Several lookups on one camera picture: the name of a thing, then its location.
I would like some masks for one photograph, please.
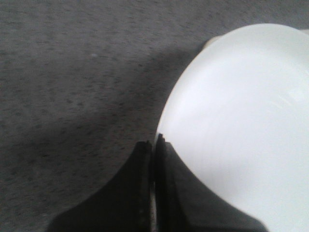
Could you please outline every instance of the white plate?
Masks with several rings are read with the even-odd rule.
[[[270,232],[309,231],[309,36],[260,24],[203,50],[158,125],[191,171]]]

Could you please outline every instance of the floor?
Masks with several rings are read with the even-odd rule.
[[[309,28],[307,0],[2,0],[0,232],[41,232],[101,188],[204,42]]]

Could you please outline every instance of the gray carpet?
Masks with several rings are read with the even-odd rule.
[[[309,1],[0,1],[0,232],[101,188],[203,43],[256,23],[309,28]]]

